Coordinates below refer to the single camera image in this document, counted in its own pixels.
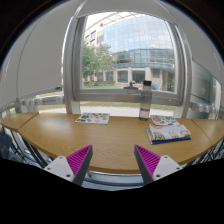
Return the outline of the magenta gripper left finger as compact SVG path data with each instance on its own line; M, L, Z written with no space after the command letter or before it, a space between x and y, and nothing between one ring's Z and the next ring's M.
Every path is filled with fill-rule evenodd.
M91 145L88 145L69 156L58 156L44 170L65 180L81 186L87 173L93 155Z

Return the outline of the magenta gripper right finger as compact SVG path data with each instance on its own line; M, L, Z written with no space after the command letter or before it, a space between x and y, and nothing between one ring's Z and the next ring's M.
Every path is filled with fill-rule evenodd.
M159 156L139 145L134 146L134 155L145 185L182 169L168 155Z

